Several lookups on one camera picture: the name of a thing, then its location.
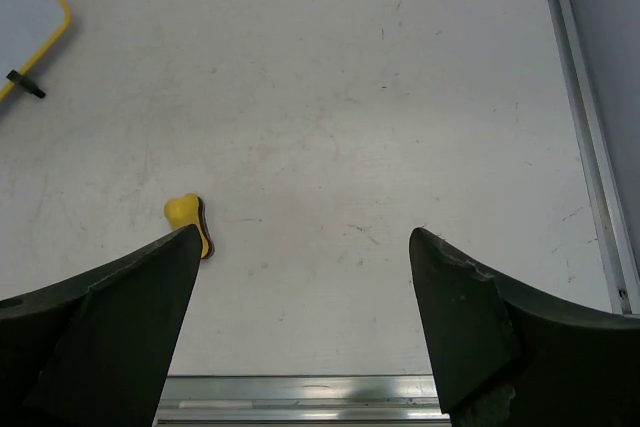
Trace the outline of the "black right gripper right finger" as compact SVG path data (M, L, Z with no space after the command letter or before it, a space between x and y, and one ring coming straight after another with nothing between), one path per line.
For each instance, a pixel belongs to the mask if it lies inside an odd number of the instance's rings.
M477 262L423 228L413 286L442 412L455 426L635 426L639 321Z

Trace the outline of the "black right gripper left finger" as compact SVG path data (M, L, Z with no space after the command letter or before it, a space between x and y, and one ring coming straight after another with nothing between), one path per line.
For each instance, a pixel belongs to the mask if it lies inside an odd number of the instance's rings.
M152 425L200 260L188 226L2 300L2 425Z

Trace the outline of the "yellow whiteboard eraser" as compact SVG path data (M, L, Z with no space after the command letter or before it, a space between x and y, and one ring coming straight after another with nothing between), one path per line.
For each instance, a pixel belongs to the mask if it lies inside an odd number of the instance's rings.
M164 205L164 216L172 230L195 225L202 243L201 258L205 260L214 254L215 246L207 226L205 203L198 195L187 193L168 200Z

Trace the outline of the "yellow framed whiteboard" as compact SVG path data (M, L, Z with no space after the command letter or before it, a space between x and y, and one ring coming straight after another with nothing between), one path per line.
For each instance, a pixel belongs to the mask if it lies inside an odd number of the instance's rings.
M7 74L16 70L28 76L70 22L64 0L1 0L2 97L18 87L7 80Z

